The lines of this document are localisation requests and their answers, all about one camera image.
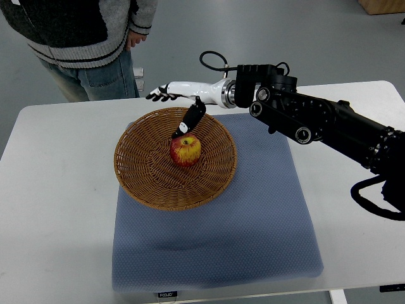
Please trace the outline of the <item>person's bare hand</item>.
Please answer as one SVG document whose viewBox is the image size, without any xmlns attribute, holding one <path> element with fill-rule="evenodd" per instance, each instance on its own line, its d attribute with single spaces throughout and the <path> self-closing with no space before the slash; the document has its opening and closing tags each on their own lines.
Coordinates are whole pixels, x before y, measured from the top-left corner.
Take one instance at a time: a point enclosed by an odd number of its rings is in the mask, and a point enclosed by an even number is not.
<svg viewBox="0 0 405 304">
<path fill-rule="evenodd" d="M 127 34 L 126 43 L 125 43 L 125 49 L 127 51 L 130 51 L 137 44 L 140 44 L 141 42 L 144 42 L 146 39 L 147 39 L 146 35 L 139 34 L 137 32 L 129 30 L 128 34 Z"/>
</svg>

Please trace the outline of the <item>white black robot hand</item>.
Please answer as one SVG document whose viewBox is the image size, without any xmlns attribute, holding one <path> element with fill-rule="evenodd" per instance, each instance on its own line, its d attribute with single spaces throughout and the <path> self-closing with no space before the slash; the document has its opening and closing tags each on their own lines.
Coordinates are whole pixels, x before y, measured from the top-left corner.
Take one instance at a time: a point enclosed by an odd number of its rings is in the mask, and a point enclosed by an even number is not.
<svg viewBox="0 0 405 304">
<path fill-rule="evenodd" d="M 221 108 L 235 108 L 235 81 L 222 79 L 214 84 L 202 82 L 177 81 L 159 86 L 152 90 L 147 99 L 165 102 L 177 98 L 193 100 L 182 121 L 171 138 L 176 139 L 193 131 L 206 113 L 207 105 L 218 105 Z"/>
</svg>

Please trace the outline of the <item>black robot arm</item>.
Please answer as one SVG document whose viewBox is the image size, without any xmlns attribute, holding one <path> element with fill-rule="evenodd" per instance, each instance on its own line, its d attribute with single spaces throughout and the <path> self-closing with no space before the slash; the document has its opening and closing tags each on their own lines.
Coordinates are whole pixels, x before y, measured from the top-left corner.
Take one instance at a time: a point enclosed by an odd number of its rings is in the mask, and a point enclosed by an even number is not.
<svg viewBox="0 0 405 304">
<path fill-rule="evenodd" d="M 255 119 L 299 144 L 320 141 L 370 170 L 374 177 L 351 188 L 368 212 L 404 220 L 404 132 L 356 113 L 348 101 L 297 93 L 285 62 L 238 65 L 236 80 L 223 90 L 225 106 L 249 109 Z"/>
</svg>

